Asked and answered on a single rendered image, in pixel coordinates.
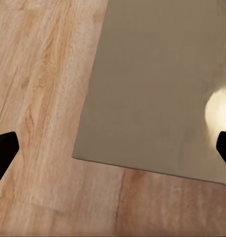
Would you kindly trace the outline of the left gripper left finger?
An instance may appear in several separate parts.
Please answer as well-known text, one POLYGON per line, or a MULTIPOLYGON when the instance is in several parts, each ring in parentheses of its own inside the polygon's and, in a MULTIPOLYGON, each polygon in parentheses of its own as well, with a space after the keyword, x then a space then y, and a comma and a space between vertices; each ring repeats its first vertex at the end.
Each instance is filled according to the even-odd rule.
POLYGON ((0 180, 19 150, 17 134, 14 131, 0 134, 0 180))

